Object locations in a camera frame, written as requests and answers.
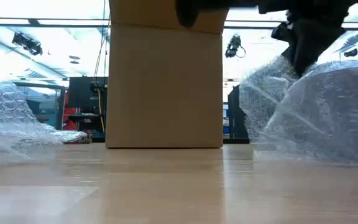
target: cardboard box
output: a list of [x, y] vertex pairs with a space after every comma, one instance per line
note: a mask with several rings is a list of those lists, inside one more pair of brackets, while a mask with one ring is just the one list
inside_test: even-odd
[[201, 16], [186, 30], [177, 22], [174, 2], [111, 0], [108, 148], [223, 144], [226, 13]]

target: plastic bubble wrap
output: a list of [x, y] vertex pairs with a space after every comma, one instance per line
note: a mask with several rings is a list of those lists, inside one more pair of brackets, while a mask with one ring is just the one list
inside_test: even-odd
[[0, 164], [49, 159], [61, 146], [61, 140], [35, 118], [24, 93], [13, 83], [0, 83]]
[[[256, 109], [241, 99], [253, 118], [246, 125], [257, 131], [252, 135], [252, 141], [260, 143], [257, 149], [272, 150], [275, 156], [358, 164], [358, 60], [313, 67], [296, 82], [288, 74], [290, 69], [276, 82], [264, 74], [271, 83], [258, 83], [260, 92], [253, 100], [262, 101]], [[244, 96], [253, 85], [244, 80]], [[259, 123], [254, 119], [258, 116], [264, 117]]]

